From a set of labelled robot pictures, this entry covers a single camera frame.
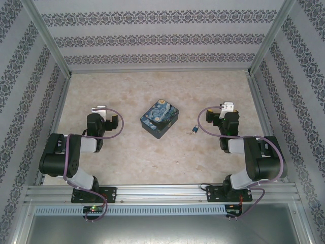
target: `small electronic component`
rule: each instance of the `small electronic component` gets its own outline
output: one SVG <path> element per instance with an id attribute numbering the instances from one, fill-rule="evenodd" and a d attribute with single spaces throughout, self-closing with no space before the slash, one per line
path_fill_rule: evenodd
<path id="1" fill-rule="evenodd" d="M 192 133 L 195 134 L 196 132 L 198 132 L 198 130 L 199 130 L 199 126 L 196 125 L 193 127 Z"/>

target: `speckled floor surface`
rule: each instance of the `speckled floor surface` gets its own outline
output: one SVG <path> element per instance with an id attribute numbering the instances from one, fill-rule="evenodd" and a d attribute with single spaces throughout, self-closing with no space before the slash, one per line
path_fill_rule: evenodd
<path id="1" fill-rule="evenodd" d="M 160 140 L 140 123 L 140 117 L 158 99 L 180 111 L 176 123 Z M 240 135 L 262 135 L 244 71 L 74 74 L 58 133 L 81 134 L 91 108 L 107 105 L 123 115 L 123 132 L 104 141 L 99 153 L 80 157 L 80 166 L 101 185 L 222 182 L 244 167 L 244 157 L 225 154 L 218 138 L 201 130 L 192 135 L 191 131 L 202 109 L 223 101 L 235 103 Z M 210 132 L 219 132 L 204 116 L 201 121 Z M 65 182 L 46 176 L 44 184 Z"/>

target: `ventilation slots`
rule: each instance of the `ventilation slots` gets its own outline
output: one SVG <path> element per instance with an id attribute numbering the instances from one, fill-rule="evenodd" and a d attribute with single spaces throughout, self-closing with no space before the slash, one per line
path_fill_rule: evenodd
<path id="1" fill-rule="evenodd" d="M 36 209 L 36 216 L 80 216 L 82 206 L 46 206 Z M 224 205 L 185 206 L 109 206 L 109 216 L 224 215 Z"/>

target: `metal plate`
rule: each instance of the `metal plate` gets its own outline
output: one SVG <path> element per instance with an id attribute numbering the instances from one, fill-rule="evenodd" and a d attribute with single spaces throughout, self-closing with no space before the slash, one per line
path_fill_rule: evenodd
<path id="1" fill-rule="evenodd" d="M 206 190 L 208 202 L 239 202 L 240 197 L 243 202 L 253 201 L 251 191 L 247 189 L 229 192 L 227 196 L 224 195 L 222 186 L 207 186 Z"/>
<path id="2" fill-rule="evenodd" d="M 103 195 L 108 203 L 115 203 L 116 200 L 116 187 L 100 187 L 99 194 Z M 94 201 L 89 200 L 90 193 L 79 191 L 77 189 L 73 189 L 71 202 L 72 203 L 103 203 L 103 199 L 100 197 L 96 197 Z"/>

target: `purple cable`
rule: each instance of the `purple cable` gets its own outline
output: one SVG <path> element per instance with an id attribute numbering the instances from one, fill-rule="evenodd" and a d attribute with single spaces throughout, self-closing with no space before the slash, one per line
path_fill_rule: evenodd
<path id="1" fill-rule="evenodd" d="M 202 131 L 204 131 L 205 133 L 207 133 L 208 135 L 210 136 L 217 136 L 217 137 L 224 137 L 224 138 L 231 138 L 231 139 L 240 139 L 240 138 L 249 138 L 249 137 L 254 137 L 254 138 L 258 138 L 258 139 L 261 139 L 263 141 L 265 141 L 266 143 L 268 143 L 271 147 L 273 147 L 274 151 L 276 152 L 276 154 L 278 155 L 279 159 L 280 159 L 280 170 L 279 170 L 279 173 L 278 175 L 274 178 L 274 179 L 271 179 L 271 180 L 267 180 L 267 181 L 262 181 L 261 183 L 271 183 L 271 182 L 274 182 L 276 180 L 278 180 L 281 175 L 283 174 L 283 168 L 284 168 L 284 162 L 283 162 L 283 157 L 280 153 L 280 150 L 274 145 L 273 142 L 271 142 L 270 140 L 264 138 L 263 136 L 224 136 L 224 135 L 218 135 L 218 134 L 213 134 L 211 132 L 208 132 L 206 129 L 203 128 L 203 126 L 201 125 L 200 123 L 200 117 L 202 115 L 202 113 L 208 109 L 212 109 L 212 108 L 222 108 L 222 106 L 213 106 L 213 107 L 208 107 L 208 108 L 205 108 L 203 109 L 200 113 L 199 113 L 199 116 L 198 116 L 198 126 L 201 128 Z M 256 185 L 259 185 L 259 182 L 255 182 L 255 183 L 252 183 L 250 184 L 249 186 L 247 186 L 247 188 L 251 188 L 251 187 L 254 187 Z M 259 201 L 264 197 L 265 195 L 265 190 L 263 188 L 254 188 L 252 190 L 261 190 L 263 191 L 262 195 L 255 201 L 255 203 L 245 212 L 243 213 L 240 217 L 242 216 L 245 216 L 248 212 L 250 212 L 258 203 Z"/>
<path id="2" fill-rule="evenodd" d="M 119 134 L 121 134 L 123 128 L 124 128 L 124 120 L 123 120 L 123 117 L 120 113 L 118 113 L 117 111 L 113 110 L 113 109 L 110 109 L 110 108 L 98 108 L 98 109 L 94 109 L 94 111 L 98 111 L 98 110 L 109 110 L 109 111 L 113 111 L 114 113 L 118 114 L 122 120 L 122 127 L 120 129 L 120 131 L 114 135 L 114 136 L 110 136 L 110 137 L 92 137 L 92 136 L 83 136 L 83 137 L 88 137 L 88 138 L 94 138 L 94 139 L 112 139 L 116 136 L 118 136 Z M 105 205 L 105 210 L 103 211 L 103 213 L 96 219 L 94 220 L 91 220 L 92 222 L 95 222 L 95 221 L 98 221 L 100 220 L 102 217 L 104 217 L 104 215 L 106 214 L 107 210 L 108 210 L 108 203 L 107 203 L 107 200 L 104 196 L 102 196 L 101 194 L 97 193 L 97 192 L 94 192 L 94 191 L 91 191 L 91 190 L 88 190 L 88 189 L 84 189 L 82 187 L 79 187 L 71 182 L 68 182 L 68 178 L 67 178 L 67 172 L 68 172 L 68 162 L 69 162 L 69 143 L 70 143 L 70 136 L 72 134 L 68 134 L 67 136 L 67 143 L 66 143 L 66 162 L 65 162 L 65 165 L 64 165 L 64 172 L 63 172 L 63 180 L 70 186 L 72 186 L 73 188 L 76 188 L 77 190 L 82 190 L 82 191 L 85 191 L 85 192 L 88 192 L 88 193 L 92 193 L 96 196 L 99 196 L 103 199 L 104 201 L 104 204 Z M 85 219 L 86 221 L 88 221 L 89 219 L 87 218 L 87 215 L 88 215 L 89 212 L 86 213 L 85 215 Z"/>

